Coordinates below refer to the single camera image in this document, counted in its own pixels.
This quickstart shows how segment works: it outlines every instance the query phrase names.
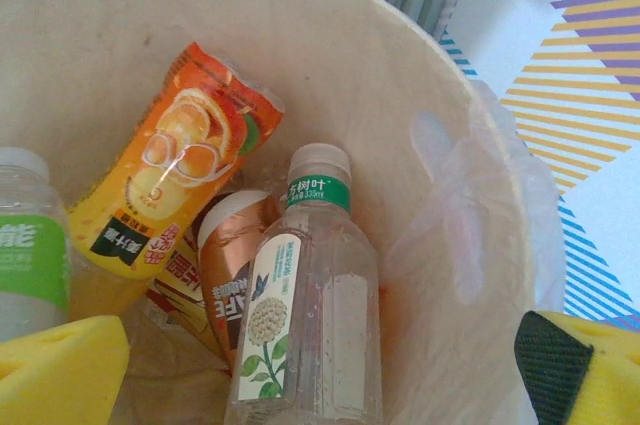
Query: white bottle cap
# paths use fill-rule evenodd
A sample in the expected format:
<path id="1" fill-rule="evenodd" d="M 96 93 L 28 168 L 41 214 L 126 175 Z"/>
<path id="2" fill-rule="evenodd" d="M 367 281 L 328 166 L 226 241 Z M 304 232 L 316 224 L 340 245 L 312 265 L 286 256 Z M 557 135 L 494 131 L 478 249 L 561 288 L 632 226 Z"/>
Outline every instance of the white bottle cap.
<path id="1" fill-rule="evenodd" d="M 254 203 L 261 202 L 268 196 L 269 193 L 262 190 L 242 190 L 220 200 L 202 220 L 202 225 L 200 225 L 200 231 L 198 232 L 198 248 L 201 249 L 204 246 L 209 235 L 227 218 Z"/>
<path id="2" fill-rule="evenodd" d="M 40 155 L 24 148 L 0 147 L 0 167 L 19 167 L 29 170 L 47 183 L 49 182 L 49 167 Z"/>
<path id="3" fill-rule="evenodd" d="M 291 157 L 289 174 L 302 165 L 327 164 L 343 170 L 351 178 L 349 157 L 341 149 L 328 143 L 310 143 L 300 147 Z"/>

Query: green bottle label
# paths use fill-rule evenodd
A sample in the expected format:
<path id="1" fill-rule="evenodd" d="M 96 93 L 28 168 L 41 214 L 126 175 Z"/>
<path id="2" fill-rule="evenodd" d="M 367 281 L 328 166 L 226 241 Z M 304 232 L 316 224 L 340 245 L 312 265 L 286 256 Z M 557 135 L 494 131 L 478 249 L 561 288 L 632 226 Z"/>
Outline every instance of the green bottle label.
<path id="1" fill-rule="evenodd" d="M 306 200 L 322 200 L 351 211 L 349 187 L 337 178 L 326 175 L 307 175 L 291 182 L 287 207 Z"/>
<path id="2" fill-rule="evenodd" d="M 0 292 L 69 303 L 69 262 L 64 229 L 39 215 L 0 216 Z"/>

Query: trash bin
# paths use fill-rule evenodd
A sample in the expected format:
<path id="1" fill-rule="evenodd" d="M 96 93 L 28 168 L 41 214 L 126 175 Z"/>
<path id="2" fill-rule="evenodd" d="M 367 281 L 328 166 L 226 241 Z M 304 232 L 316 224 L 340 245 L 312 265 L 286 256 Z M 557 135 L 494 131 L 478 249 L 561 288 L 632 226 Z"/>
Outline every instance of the trash bin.
<path id="1" fill-rule="evenodd" d="M 561 282 L 548 268 L 562 253 L 554 187 L 510 117 L 417 25 L 382 0 L 0 7 L 2 141 L 43 156 L 68 204 L 112 164 L 189 42 L 230 57 L 287 105 L 248 182 L 283 179 L 310 141 L 351 157 L 353 216 L 383 257 L 385 423 L 516 423 L 515 332 Z M 131 331 L 138 368 L 118 423 L 219 423 L 227 379 L 206 351 Z"/>

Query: clear plastic bottle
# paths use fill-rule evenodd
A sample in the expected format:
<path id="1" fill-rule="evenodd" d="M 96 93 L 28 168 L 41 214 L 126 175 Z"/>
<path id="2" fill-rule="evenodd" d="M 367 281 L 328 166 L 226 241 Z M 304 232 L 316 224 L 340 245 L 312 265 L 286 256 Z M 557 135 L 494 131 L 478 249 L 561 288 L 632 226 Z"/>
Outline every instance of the clear plastic bottle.
<path id="1" fill-rule="evenodd" d="M 67 215 L 47 164 L 0 148 L 0 341 L 67 322 Z"/>
<path id="2" fill-rule="evenodd" d="M 225 425 L 382 424 L 377 255 L 350 181 L 339 148 L 294 154 L 251 267 Z"/>

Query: bronze can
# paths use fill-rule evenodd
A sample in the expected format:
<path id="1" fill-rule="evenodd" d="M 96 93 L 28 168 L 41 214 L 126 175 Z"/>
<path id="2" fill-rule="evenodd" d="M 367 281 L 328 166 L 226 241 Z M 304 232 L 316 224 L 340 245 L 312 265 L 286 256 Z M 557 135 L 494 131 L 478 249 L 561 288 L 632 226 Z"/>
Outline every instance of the bronze can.
<path id="1" fill-rule="evenodd" d="M 277 203 L 269 193 L 243 190 L 217 203 L 200 225 L 198 258 L 205 308 L 231 368 L 249 267 L 264 231 L 278 218 Z"/>

